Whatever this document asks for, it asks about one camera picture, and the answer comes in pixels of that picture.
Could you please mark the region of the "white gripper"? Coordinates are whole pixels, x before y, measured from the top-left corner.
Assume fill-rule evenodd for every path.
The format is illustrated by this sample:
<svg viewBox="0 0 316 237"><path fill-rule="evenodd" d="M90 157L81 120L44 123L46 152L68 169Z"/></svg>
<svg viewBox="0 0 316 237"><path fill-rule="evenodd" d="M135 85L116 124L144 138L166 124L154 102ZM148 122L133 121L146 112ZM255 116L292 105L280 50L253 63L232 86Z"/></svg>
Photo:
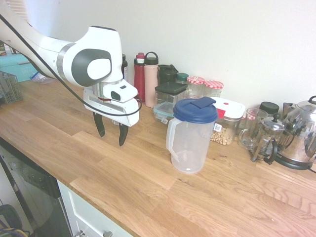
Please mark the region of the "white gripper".
<svg viewBox="0 0 316 237"><path fill-rule="evenodd" d="M119 125L119 145L122 146L127 138L129 127L139 120L139 112L130 115L139 109L136 99L124 103L115 100L102 101L93 94L91 87L86 87L83 91L83 100L93 107L85 105L88 110L94 112L94 122L101 137L105 135L103 116L111 119L113 124Z"/></svg>

